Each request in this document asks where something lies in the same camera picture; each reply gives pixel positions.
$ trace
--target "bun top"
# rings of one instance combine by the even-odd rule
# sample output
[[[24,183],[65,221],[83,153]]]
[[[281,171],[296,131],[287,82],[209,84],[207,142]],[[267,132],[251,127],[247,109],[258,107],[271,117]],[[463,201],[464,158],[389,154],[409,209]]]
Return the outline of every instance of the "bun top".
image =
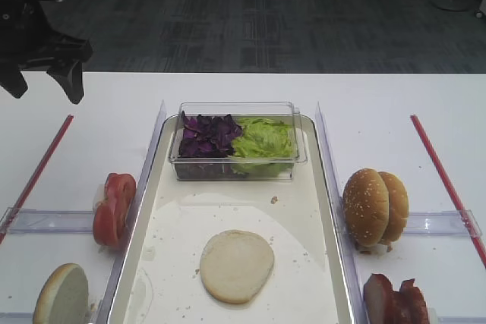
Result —
[[[346,224],[351,236],[363,247],[379,243],[388,226],[388,189],[371,168],[355,172],[342,196]]]
[[[390,244],[397,241],[403,233],[403,229],[407,225],[407,218],[409,217],[409,197],[403,183],[397,176],[389,172],[378,172],[387,186],[388,199],[390,201],[390,214],[388,218],[388,226],[383,237],[382,244]]]

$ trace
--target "tomato slice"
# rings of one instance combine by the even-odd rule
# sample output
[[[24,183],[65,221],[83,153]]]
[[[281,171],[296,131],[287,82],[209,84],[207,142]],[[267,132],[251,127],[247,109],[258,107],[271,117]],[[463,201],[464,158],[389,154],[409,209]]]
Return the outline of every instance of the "tomato slice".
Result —
[[[95,242],[115,249],[125,233],[126,218],[137,183],[130,174],[108,175],[105,183],[105,199],[95,212],[93,236]]]

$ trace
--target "red stick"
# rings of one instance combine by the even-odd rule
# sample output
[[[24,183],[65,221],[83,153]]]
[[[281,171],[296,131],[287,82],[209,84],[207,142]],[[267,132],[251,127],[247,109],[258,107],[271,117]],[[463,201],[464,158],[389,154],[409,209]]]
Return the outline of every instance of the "red stick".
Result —
[[[34,186],[36,185],[37,180],[39,180],[39,177],[43,173],[44,168],[47,165],[47,162],[50,160],[52,154],[54,153],[55,149],[57,148],[63,136],[65,135],[66,131],[68,130],[68,127],[73,121],[73,118],[74,117],[72,115],[68,115],[66,117],[64,123],[62,123],[61,128],[59,128],[58,133],[55,135],[54,139],[52,140],[49,148],[46,150],[46,153],[44,153],[44,156],[42,157],[36,169],[32,173],[32,176],[30,176],[27,185],[25,185],[24,190],[22,190],[21,195],[18,197],[17,201],[15,202],[14,208],[10,211],[9,215],[5,219],[5,223],[2,225],[3,233],[0,233],[0,244],[2,243],[2,241],[5,238],[5,235],[7,234],[8,227],[14,221],[15,217],[18,214],[18,211],[25,204],[25,200],[27,200],[30,192],[33,190]]]
[[[422,143],[424,144],[428,155],[431,157],[432,162],[434,163],[435,168],[439,173],[440,179],[446,187],[447,193],[449,193],[450,199],[453,201],[456,209],[459,210],[462,214],[462,211],[465,210],[464,205],[462,204],[462,201],[459,198],[456,189],[454,189],[453,183],[449,179],[449,176],[447,176],[446,170],[442,166],[442,163],[440,163],[439,156],[435,153],[434,147],[432,146],[431,141],[428,139],[427,134],[425,133],[425,129],[422,127],[422,124],[418,120],[418,116],[410,115],[410,119],[412,119],[412,123],[415,126],[415,129],[417,130],[417,133],[420,136],[420,139],[422,140]],[[471,227],[473,226],[473,224],[471,224],[471,222],[469,221],[468,216],[466,214],[462,214],[462,217],[464,219],[466,227],[468,227],[469,234],[471,235],[471,241],[478,251],[479,257],[481,258],[484,267],[486,267],[486,249],[484,248],[483,242],[481,241],[480,237],[472,236]]]

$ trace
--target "plastic container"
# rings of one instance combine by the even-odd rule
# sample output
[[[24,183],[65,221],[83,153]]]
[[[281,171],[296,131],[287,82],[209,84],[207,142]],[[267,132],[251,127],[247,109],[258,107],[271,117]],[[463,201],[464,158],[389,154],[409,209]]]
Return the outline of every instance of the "plastic container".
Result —
[[[285,123],[289,126],[292,153],[272,158],[183,158],[179,153],[185,129],[183,115],[187,118],[197,118],[198,115],[224,118],[231,115],[237,124],[242,118],[267,118]],[[183,103],[169,150],[169,162],[181,181],[291,180],[294,164],[306,161],[301,116],[290,102]]]

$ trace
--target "lettuce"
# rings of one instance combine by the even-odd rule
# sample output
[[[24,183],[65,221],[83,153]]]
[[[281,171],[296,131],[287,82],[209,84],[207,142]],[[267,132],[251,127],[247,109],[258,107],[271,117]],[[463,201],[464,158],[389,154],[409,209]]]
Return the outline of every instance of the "lettuce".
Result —
[[[232,141],[236,160],[245,158],[284,159],[294,153],[290,139],[291,126],[282,121],[268,118],[239,118],[238,124],[243,134]],[[291,163],[238,163],[232,168],[240,174],[260,177],[276,177],[280,172],[292,167]]]

